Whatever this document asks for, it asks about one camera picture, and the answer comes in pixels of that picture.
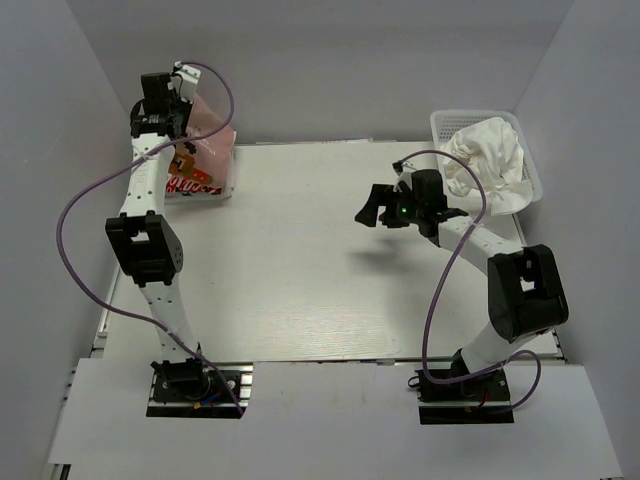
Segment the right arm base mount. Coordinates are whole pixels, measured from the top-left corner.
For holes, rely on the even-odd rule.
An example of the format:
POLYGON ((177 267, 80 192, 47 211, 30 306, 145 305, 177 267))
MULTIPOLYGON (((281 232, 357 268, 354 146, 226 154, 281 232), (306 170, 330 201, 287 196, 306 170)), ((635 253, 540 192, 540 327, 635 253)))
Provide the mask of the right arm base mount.
POLYGON ((421 425, 512 424, 511 394, 503 370, 455 384, 430 382, 416 370, 407 386, 415 390, 421 425))

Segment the pink printed t shirt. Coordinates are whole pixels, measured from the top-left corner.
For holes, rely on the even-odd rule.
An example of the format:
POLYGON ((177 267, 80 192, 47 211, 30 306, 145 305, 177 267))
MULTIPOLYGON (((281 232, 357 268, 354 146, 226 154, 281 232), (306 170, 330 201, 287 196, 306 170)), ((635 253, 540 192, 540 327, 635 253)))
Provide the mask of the pink printed t shirt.
POLYGON ((169 175, 178 175, 204 185, 224 187, 232 168, 235 131, 224 127, 219 133, 175 149, 169 175))

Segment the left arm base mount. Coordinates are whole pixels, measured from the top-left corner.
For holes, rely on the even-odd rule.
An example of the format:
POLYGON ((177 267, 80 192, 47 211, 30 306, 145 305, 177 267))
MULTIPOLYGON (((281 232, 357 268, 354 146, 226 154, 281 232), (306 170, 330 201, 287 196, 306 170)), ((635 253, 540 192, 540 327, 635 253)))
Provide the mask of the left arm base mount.
POLYGON ((146 416, 149 418, 240 419, 229 391, 246 410, 252 387, 252 368, 232 366, 217 373, 202 362, 152 362, 154 375, 146 416))

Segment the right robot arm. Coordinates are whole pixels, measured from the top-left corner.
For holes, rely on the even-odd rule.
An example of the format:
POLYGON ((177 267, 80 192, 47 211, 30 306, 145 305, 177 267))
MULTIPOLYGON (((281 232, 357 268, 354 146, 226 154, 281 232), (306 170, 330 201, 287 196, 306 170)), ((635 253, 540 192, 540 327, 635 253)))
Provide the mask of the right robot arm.
POLYGON ((488 385, 487 374, 522 355, 522 346, 565 323, 569 307, 550 247, 526 246, 483 226, 479 216, 449 206, 440 173, 403 173, 393 185, 375 184, 355 221, 389 229, 416 226, 433 245, 451 256, 430 301, 425 323, 433 321, 445 279, 459 258, 486 277, 489 321, 453 357, 441 384, 452 384, 472 399, 488 385))

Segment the red white t shirt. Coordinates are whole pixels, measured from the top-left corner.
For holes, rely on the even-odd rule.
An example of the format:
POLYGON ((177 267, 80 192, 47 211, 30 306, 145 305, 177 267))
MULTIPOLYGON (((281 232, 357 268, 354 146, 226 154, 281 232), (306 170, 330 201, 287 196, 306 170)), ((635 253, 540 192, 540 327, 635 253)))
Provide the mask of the red white t shirt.
POLYGON ((223 202, 231 198, 235 190, 232 177, 224 187, 204 185, 178 175, 170 175, 165 186, 165 202, 223 202))

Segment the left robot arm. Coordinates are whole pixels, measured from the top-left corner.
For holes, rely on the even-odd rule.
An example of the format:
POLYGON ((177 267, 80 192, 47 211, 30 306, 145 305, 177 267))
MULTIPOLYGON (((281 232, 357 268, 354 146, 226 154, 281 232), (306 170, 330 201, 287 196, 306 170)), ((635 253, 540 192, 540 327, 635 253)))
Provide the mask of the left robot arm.
POLYGON ((119 214, 106 221, 112 249, 125 275, 140 289, 160 342, 158 368, 190 355, 176 339, 195 350, 179 286, 184 265, 180 240, 168 224, 165 191, 175 147, 165 144, 186 135, 200 71, 176 65, 169 73, 141 77, 143 99, 132 111, 133 168, 119 214))

